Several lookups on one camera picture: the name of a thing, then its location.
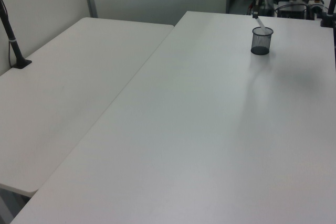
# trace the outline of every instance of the white table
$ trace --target white table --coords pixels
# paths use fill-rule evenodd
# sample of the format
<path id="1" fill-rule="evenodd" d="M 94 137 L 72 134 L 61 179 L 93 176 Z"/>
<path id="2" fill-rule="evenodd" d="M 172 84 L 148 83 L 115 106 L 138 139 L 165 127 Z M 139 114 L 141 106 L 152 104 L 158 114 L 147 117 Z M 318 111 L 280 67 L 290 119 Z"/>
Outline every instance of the white table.
<path id="1" fill-rule="evenodd" d="M 262 20 L 188 12 L 13 224 L 334 224 L 332 29 Z"/>
<path id="2" fill-rule="evenodd" d="M 0 188 L 32 196 L 172 26 L 85 18 L 0 77 Z"/>

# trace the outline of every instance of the floor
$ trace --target floor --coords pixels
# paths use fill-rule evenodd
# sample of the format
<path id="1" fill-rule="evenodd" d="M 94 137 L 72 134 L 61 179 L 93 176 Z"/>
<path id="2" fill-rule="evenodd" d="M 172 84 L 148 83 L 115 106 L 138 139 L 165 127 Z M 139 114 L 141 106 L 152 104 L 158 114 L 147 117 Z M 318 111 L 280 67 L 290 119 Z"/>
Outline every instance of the floor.
<path id="1" fill-rule="evenodd" d="M 11 223 L 28 200 L 28 197 L 0 189 L 0 224 Z"/>
<path id="2" fill-rule="evenodd" d="M 230 14 L 246 15 L 248 6 L 252 0 L 230 0 Z"/>
<path id="3" fill-rule="evenodd" d="M 246 15 L 252 0 L 230 0 L 230 14 Z M 0 189 L 0 224 L 9 224 L 25 206 L 28 198 Z"/>

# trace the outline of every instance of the tabletop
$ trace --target tabletop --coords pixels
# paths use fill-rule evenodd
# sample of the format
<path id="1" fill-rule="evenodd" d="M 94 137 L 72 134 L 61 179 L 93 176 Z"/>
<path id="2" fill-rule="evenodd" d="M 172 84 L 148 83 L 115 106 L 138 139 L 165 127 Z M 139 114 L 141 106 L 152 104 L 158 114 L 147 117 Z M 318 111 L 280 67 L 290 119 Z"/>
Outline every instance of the tabletop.
<path id="1" fill-rule="evenodd" d="M 187 12 L 13 224 L 334 224 L 332 29 L 262 20 Z"/>
<path id="2" fill-rule="evenodd" d="M 0 77 L 0 188 L 32 196 L 172 26 L 84 18 Z"/>

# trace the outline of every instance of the mesh pen holder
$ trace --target mesh pen holder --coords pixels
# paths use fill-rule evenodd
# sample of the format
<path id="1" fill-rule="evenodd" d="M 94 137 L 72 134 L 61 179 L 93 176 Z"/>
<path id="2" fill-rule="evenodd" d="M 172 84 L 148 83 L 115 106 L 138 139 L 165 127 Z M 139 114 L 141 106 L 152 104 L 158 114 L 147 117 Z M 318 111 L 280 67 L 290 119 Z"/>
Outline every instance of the mesh pen holder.
<path id="1" fill-rule="evenodd" d="M 253 39 L 251 52 L 255 55 L 266 55 L 269 53 L 273 30 L 266 27 L 266 31 L 267 33 L 265 34 L 261 27 L 256 27 L 252 30 Z"/>

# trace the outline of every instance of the black cable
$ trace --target black cable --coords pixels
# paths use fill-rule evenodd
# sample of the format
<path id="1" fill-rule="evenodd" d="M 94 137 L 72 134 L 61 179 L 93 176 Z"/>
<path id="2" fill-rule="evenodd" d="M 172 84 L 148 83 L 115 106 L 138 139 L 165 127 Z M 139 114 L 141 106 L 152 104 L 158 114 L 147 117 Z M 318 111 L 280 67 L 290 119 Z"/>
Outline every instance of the black cable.
<path id="1" fill-rule="evenodd" d="M 276 12 L 277 10 L 280 10 L 280 9 L 283 9 L 283 8 L 286 8 L 286 7 L 290 7 L 290 6 L 297 6 L 297 5 L 303 5 L 307 8 L 307 5 L 306 4 L 288 4 L 288 5 L 282 5 L 278 8 L 276 8 L 274 11 Z"/>
<path id="2" fill-rule="evenodd" d="M 8 42 L 8 62 L 9 62 L 9 66 L 10 66 L 10 68 L 12 68 L 12 64 L 10 63 L 11 61 L 11 53 L 10 53 L 10 42 Z"/>

